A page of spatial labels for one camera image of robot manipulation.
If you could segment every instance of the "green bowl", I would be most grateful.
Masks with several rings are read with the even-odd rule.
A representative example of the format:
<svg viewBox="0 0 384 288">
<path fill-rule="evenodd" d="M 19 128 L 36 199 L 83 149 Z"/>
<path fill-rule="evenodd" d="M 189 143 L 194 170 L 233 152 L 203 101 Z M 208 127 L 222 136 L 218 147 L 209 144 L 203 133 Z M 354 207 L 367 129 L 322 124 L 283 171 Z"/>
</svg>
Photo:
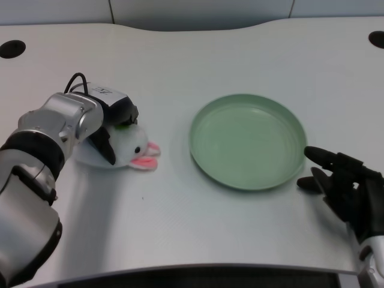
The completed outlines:
<svg viewBox="0 0 384 288">
<path fill-rule="evenodd" d="M 278 186 L 304 164 L 307 138 L 296 116 L 268 98 L 235 94 L 195 116 L 190 151 L 216 181 L 243 190 Z"/>
</svg>

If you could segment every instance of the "white plush bunny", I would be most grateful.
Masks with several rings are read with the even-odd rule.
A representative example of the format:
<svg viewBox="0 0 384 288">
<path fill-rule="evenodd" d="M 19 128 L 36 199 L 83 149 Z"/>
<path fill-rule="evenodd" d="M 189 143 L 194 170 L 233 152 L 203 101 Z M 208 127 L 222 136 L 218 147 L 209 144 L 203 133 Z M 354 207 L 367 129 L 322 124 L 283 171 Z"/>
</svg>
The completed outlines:
<svg viewBox="0 0 384 288">
<path fill-rule="evenodd" d="M 155 170 L 160 149 L 148 140 L 143 129 L 136 124 L 130 126 L 109 127 L 109 143 L 116 156 L 115 165 L 111 165 L 100 153 L 86 140 L 73 151 L 74 158 L 90 166 L 102 168 L 119 168 L 130 166 L 140 170 Z"/>
</svg>

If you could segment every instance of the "pink bunny ear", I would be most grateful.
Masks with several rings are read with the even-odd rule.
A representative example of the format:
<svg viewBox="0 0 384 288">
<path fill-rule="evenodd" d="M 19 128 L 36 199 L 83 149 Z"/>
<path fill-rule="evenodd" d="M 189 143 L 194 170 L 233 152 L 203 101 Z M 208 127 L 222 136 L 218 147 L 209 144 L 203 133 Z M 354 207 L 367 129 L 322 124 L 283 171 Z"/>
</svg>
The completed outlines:
<svg viewBox="0 0 384 288">
<path fill-rule="evenodd" d="M 130 161 L 128 165 L 140 170 L 155 170 L 157 168 L 157 160 L 154 157 L 140 157 Z"/>
<path fill-rule="evenodd" d="M 160 147 L 156 145 L 154 142 L 148 142 L 148 148 L 144 153 L 145 156 L 159 156 L 160 155 Z"/>
</svg>

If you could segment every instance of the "wall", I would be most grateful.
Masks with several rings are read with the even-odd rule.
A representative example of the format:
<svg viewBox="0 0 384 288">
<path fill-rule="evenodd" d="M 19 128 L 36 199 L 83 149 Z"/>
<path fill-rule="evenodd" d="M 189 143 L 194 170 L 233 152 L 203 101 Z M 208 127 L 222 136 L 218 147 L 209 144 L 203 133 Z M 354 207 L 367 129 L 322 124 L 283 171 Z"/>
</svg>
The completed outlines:
<svg viewBox="0 0 384 288">
<path fill-rule="evenodd" d="M 288 17 L 384 16 L 384 0 L 1 0 L 0 25 L 113 23 L 184 31 Z"/>
</svg>

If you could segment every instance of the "white table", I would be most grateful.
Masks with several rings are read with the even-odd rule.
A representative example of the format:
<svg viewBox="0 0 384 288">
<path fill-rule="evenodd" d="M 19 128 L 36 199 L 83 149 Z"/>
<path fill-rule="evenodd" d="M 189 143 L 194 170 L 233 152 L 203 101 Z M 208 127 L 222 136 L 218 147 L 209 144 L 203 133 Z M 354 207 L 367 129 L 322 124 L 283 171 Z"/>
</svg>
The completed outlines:
<svg viewBox="0 0 384 288">
<path fill-rule="evenodd" d="M 0 141 L 75 72 L 127 93 L 162 150 L 158 170 L 103 171 L 69 161 L 54 208 L 62 239 L 24 286 L 153 266 L 247 263 L 354 272 L 345 225 L 322 202 L 280 188 L 239 193 L 209 180 L 188 152 L 207 102 L 246 92 L 276 100 L 310 145 L 384 171 L 384 17 L 289 19 L 232 31 L 149 32 L 118 25 L 0 27 L 26 52 L 0 59 Z M 307 161 L 300 176 L 309 176 Z"/>
</svg>

